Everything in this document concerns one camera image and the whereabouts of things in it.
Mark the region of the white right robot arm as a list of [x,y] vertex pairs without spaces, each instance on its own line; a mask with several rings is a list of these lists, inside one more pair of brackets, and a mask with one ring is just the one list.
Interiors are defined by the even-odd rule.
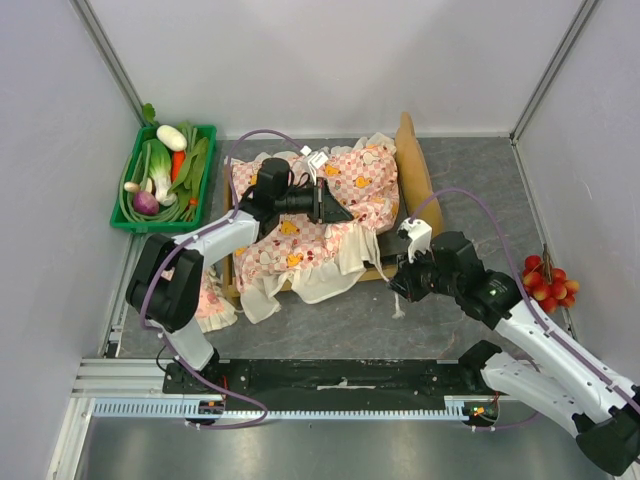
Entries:
[[639,458],[639,387],[607,367],[524,298],[509,275],[488,270],[460,232],[432,236],[428,224],[401,226],[407,241],[390,288],[410,302],[451,297],[470,318],[517,345],[535,363],[521,365],[489,342],[462,357],[458,381],[467,392],[487,387],[526,404],[561,426],[582,453],[613,476]]

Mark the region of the pink checkered duck mattress cover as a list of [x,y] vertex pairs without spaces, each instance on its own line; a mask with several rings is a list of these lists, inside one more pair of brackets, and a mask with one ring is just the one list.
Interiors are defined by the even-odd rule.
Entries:
[[323,225],[284,214],[268,236],[235,251],[235,283],[252,323],[279,311],[276,295],[285,284],[315,304],[349,290],[367,265],[381,265],[377,237],[394,226],[400,207],[395,153],[394,141],[381,133],[327,149],[316,173],[352,221]]

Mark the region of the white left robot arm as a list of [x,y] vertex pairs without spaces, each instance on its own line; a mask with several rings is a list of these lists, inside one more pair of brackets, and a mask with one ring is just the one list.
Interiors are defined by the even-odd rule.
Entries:
[[326,179],[296,185],[286,160],[268,158],[256,182],[218,221],[174,238],[154,234],[144,244],[126,301],[141,315],[144,327],[168,339],[186,368],[185,382],[198,393],[211,392],[220,378],[215,365],[219,355],[195,318],[202,274],[235,250],[265,238],[285,214],[304,214],[315,224],[353,220]]

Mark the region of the wooden pet bed frame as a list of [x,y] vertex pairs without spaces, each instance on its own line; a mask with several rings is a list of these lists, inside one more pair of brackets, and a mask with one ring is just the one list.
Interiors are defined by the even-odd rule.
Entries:
[[[415,134],[413,121],[407,112],[401,114],[395,139],[400,141],[399,152],[395,158],[401,199],[404,201],[407,212],[412,215],[418,210],[421,202],[434,192],[434,188],[425,156]],[[445,230],[445,222],[437,199],[424,207],[417,214],[417,218],[431,226],[433,237]],[[236,287],[231,255],[222,260],[221,291],[227,300],[236,306],[239,305],[240,292]]]

